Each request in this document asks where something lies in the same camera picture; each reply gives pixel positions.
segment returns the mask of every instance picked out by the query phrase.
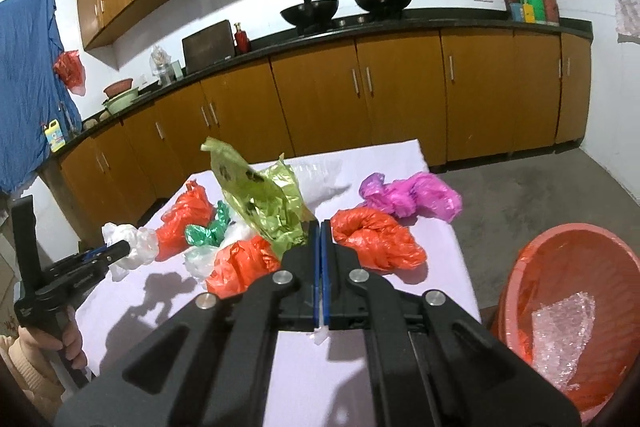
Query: blue cloth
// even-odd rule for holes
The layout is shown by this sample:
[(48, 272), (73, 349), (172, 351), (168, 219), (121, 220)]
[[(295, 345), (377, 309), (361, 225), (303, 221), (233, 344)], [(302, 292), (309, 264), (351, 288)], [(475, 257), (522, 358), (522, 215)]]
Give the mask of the blue cloth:
[(0, 190), (13, 192), (50, 154), (43, 124), (58, 120), (65, 140), (82, 127), (76, 104), (53, 71), (64, 51), (55, 0), (0, 2)]

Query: white plastic bag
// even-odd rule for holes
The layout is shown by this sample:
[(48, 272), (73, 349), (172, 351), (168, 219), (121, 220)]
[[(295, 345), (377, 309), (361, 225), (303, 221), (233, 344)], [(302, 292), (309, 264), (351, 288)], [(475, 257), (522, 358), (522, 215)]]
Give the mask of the white plastic bag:
[(102, 227), (102, 237), (110, 247), (118, 241), (127, 241), (129, 255), (111, 264), (111, 278), (115, 282), (123, 280), (129, 270), (135, 270), (143, 264), (151, 264), (158, 255), (158, 236), (156, 230), (137, 229), (133, 225), (114, 225), (107, 223)]

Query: orange plastic bag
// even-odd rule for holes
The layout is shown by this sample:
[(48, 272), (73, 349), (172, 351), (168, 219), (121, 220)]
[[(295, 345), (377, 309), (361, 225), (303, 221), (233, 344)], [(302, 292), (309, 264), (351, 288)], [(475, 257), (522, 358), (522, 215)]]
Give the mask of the orange plastic bag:
[(336, 243), (353, 248), (365, 268), (415, 268), (427, 260), (414, 236), (388, 214), (359, 206), (331, 218)]
[(268, 241), (256, 235), (250, 241), (236, 241), (220, 250), (205, 282), (210, 293), (226, 299), (246, 291), (252, 282), (279, 268), (280, 262)]
[(193, 180), (188, 181), (187, 191), (180, 194), (174, 206), (162, 214), (164, 225), (156, 230), (159, 246), (156, 261), (166, 261), (185, 250), (189, 246), (184, 238), (185, 227), (206, 227), (211, 222), (214, 211), (214, 206), (207, 200), (204, 187)]

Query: yellow-green plastic bag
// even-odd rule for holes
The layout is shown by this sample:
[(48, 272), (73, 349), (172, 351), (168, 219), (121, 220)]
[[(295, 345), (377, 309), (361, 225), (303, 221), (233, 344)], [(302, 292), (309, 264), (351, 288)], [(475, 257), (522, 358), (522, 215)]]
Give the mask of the yellow-green plastic bag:
[(278, 259), (289, 248), (305, 244), (302, 221), (313, 215), (283, 156), (265, 170), (255, 171), (228, 143), (207, 138), (200, 148), (211, 155), (211, 170), (226, 202), (271, 243)]

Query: bubble wrap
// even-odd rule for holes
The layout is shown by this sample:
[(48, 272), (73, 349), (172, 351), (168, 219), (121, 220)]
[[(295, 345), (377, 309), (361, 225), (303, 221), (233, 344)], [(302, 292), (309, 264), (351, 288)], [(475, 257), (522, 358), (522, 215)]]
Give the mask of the bubble wrap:
[(568, 388), (578, 369), (595, 309), (593, 297), (580, 292), (532, 313), (533, 368), (560, 391)]

